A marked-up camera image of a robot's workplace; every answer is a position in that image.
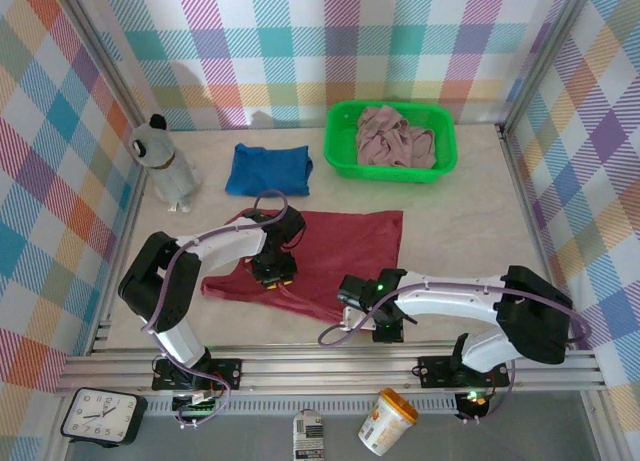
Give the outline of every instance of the red cloth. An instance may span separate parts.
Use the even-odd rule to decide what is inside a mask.
[[[336,323],[342,320],[344,305],[337,296],[346,274],[375,279],[382,269],[397,267],[402,211],[372,214],[303,211],[302,216],[307,229],[300,244],[292,250],[298,266],[292,284],[267,290],[247,272],[241,260],[228,276],[204,278],[202,294],[260,303]]]

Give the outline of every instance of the orange lid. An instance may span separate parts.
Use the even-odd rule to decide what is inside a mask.
[[[416,424],[418,422],[418,411],[416,411],[416,409],[411,406],[411,404],[409,404],[409,401],[404,399],[393,389],[383,389],[382,391],[380,391],[380,396],[382,396],[385,401],[393,406],[393,408],[411,424]]]

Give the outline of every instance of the marble surface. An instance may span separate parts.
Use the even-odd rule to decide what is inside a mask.
[[[218,227],[252,198],[230,196],[224,186],[237,143],[267,148],[309,145],[314,169],[311,195],[291,197],[298,210],[369,213],[404,211],[399,267],[433,276],[476,277],[503,274],[510,264],[522,264],[538,273],[541,265],[531,243],[495,128],[458,126],[459,161],[456,169],[434,184],[408,184],[346,179],[324,159],[323,129],[198,131],[172,133],[200,170],[203,183],[188,214],[169,213],[147,185],[135,227],[129,262],[155,231],[172,236]],[[278,200],[261,207],[278,208]],[[219,273],[228,273],[226,266]],[[248,303],[194,295],[188,318],[208,345],[313,343],[325,324]],[[141,320],[117,299],[111,314],[110,348],[151,347],[140,332]],[[453,340],[463,332],[481,333],[482,322],[442,316],[418,316],[419,324],[405,323],[405,340]],[[362,334],[356,343],[369,343]]]

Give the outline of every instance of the clock face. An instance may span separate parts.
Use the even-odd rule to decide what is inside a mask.
[[[137,402],[135,396],[128,394],[80,389],[62,431],[70,436],[119,443],[127,434]]]

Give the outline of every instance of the white plastic cup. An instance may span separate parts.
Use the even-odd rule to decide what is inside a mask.
[[[358,437],[378,456],[389,451],[404,432],[418,421],[418,412],[393,389],[380,391],[375,406]]]

